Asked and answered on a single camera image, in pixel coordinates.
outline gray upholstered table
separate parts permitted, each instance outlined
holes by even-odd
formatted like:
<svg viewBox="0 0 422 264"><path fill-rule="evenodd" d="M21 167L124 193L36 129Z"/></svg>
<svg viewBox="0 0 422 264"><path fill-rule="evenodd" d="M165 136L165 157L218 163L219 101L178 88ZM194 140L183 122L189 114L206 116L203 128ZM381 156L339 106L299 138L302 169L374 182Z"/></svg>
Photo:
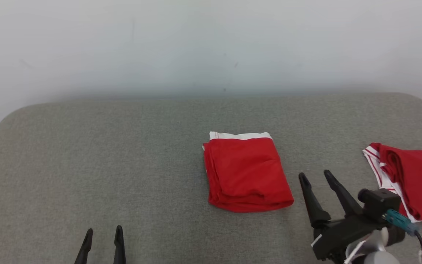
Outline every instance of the gray upholstered table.
<svg viewBox="0 0 422 264"><path fill-rule="evenodd" d="M209 131L269 132L294 204L248 214L209 205ZM88 263L111 263L118 224L129 263L320 263L298 173L342 217L323 169L354 195L376 188L362 154L371 142L422 149L422 101L377 93L26 107L0 124L0 263L73 263L89 227ZM418 250L410 237L389 249L404 264Z"/></svg>

